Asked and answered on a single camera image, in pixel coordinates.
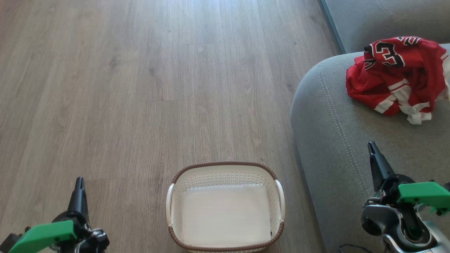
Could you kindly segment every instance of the red jersey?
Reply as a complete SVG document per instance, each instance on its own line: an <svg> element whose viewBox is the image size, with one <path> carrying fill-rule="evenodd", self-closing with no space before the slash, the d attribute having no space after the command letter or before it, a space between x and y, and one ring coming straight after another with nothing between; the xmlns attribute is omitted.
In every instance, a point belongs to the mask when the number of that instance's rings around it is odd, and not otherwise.
<svg viewBox="0 0 450 253"><path fill-rule="evenodd" d="M412 124L431 119L437 99L449 100L446 50L414 36L376 41L347 70L348 95L385 115L400 110Z"/></svg>

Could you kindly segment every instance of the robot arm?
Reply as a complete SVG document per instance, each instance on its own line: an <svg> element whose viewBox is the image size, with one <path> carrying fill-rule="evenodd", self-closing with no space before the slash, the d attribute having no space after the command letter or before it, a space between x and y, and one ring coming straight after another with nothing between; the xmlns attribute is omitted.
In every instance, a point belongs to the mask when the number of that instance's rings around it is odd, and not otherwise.
<svg viewBox="0 0 450 253"><path fill-rule="evenodd" d="M363 207L361 224L371 235L381 236L385 247L396 253L450 253L450 242L418 208L433 207L437 215L450 208L450 183L416 183L395 174L374 142L369 142L375 196Z"/></svg>
<svg viewBox="0 0 450 253"><path fill-rule="evenodd" d="M102 229L91 229L82 177L76 179L67 211L52 223L27 227L24 234L10 234L0 253L37 253L47 247L59 253L103 253L109 245Z"/></svg>

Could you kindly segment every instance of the sofa cushion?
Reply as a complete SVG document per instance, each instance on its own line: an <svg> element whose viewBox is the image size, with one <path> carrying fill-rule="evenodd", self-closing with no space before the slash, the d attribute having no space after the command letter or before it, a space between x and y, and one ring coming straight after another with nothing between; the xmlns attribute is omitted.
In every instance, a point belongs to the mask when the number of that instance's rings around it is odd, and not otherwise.
<svg viewBox="0 0 450 253"><path fill-rule="evenodd" d="M396 36L450 42L448 0L322 0L343 52Z"/></svg>
<svg viewBox="0 0 450 253"><path fill-rule="evenodd" d="M450 44L443 47L450 50ZM396 173L417 182L450 181L450 102L438 101L433 119L422 125L411 125L403 113L385 116L368 108L351 99L345 85L346 70L359 55L339 55L314 66L291 108L301 167L328 252L344 243L381 252L379 238L360 224L362 206L374 194L369 141L376 142ZM446 236L449 218L439 218Z"/></svg>

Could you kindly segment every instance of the laundry basket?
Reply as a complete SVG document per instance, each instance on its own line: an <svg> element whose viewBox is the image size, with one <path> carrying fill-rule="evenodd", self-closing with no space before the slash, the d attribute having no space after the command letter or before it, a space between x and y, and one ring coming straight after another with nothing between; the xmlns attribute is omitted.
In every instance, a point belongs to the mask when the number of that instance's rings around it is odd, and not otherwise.
<svg viewBox="0 0 450 253"><path fill-rule="evenodd" d="M283 188L258 163L217 162L189 166L167 192L172 239L190 252L263 250L284 228Z"/></svg>

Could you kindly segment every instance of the basket bottom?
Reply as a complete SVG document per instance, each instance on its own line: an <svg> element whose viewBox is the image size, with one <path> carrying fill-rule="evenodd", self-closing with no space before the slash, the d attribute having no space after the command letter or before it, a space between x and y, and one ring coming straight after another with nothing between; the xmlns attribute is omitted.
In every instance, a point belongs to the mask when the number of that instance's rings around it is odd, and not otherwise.
<svg viewBox="0 0 450 253"><path fill-rule="evenodd" d="M182 194L180 240L199 247L270 241L270 207L263 185L191 188Z"/></svg>

